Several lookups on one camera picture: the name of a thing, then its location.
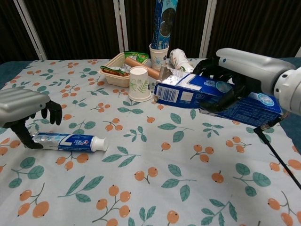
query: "curtain fold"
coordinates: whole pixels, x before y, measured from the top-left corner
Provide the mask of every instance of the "curtain fold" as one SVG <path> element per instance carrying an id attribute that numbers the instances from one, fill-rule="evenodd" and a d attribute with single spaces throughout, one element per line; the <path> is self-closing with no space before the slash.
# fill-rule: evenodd
<path id="1" fill-rule="evenodd" d="M 0 1 L 0 34 L 0 64 L 39 59 L 12 0 Z"/>
<path id="2" fill-rule="evenodd" d="M 300 0 L 219 0 L 207 57 L 226 47 L 294 57 L 301 46 L 300 34 Z"/>
<path id="3" fill-rule="evenodd" d="M 184 50 L 187 57 L 198 57 L 208 0 L 178 0 L 169 52 Z M 156 0 L 125 0 L 129 50 L 150 53 L 154 31 Z"/>
<path id="4" fill-rule="evenodd" d="M 119 53 L 112 0 L 24 0 L 48 59 Z"/>

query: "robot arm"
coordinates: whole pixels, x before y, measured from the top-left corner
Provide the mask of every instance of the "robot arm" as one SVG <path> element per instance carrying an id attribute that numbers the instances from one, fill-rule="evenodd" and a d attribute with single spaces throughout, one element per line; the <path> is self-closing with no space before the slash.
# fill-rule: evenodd
<path id="1" fill-rule="evenodd" d="M 34 118 L 35 113 L 41 111 L 42 117 L 47 117 L 50 111 L 50 123 L 60 125 L 62 121 L 62 108 L 50 100 L 49 96 L 29 89 L 10 88 L 0 90 L 0 127 L 11 128 L 21 142 L 28 148 L 40 149 L 41 144 L 32 140 L 25 127 L 29 117 Z"/>
<path id="2" fill-rule="evenodd" d="M 223 48 L 216 57 L 201 61 L 193 71 L 205 77 L 228 81 L 235 87 L 216 103 L 201 103 L 205 110 L 226 110 L 251 92 L 275 96 L 280 106 L 301 115 L 301 68 L 289 62 L 245 51 Z"/>

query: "toothpaste label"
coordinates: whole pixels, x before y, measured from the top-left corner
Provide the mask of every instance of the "toothpaste label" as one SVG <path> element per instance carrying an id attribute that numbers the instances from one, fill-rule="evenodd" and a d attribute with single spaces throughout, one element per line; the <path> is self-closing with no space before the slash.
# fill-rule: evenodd
<path id="1" fill-rule="evenodd" d="M 39 133 L 33 141 L 40 143 L 45 149 L 91 152 L 94 136 L 62 133 Z"/>

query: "blue toothpaste box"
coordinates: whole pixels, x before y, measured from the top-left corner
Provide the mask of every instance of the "blue toothpaste box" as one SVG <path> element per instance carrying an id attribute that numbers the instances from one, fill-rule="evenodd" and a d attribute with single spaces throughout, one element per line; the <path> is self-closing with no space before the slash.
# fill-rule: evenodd
<path id="1" fill-rule="evenodd" d="M 173 27 L 178 0 L 157 0 L 154 16 L 154 34 L 151 48 L 165 49 L 169 46 L 169 39 Z"/>
<path id="2" fill-rule="evenodd" d="M 155 86 L 154 99 L 157 103 L 199 109 L 200 102 L 217 102 L 234 86 L 195 74 L 172 71 L 172 75 L 161 78 Z M 201 110 L 201 113 L 257 127 L 279 117 L 282 111 L 274 97 L 251 93 L 223 112 L 213 114 Z"/>

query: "table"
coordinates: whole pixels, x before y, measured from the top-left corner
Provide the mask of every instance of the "table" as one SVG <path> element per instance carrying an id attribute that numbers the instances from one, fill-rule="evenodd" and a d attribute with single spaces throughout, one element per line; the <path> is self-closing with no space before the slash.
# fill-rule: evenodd
<path id="1" fill-rule="evenodd" d="M 62 105 L 60 126 L 38 113 L 27 121 L 31 133 L 107 137 L 109 148 L 31 150 L 0 129 L 0 225 L 301 224 L 300 190 L 250 126 L 131 101 L 128 88 L 98 73 L 107 62 L 34 61 L 5 86 Z M 281 126 L 266 135 L 301 180 L 301 156 Z"/>

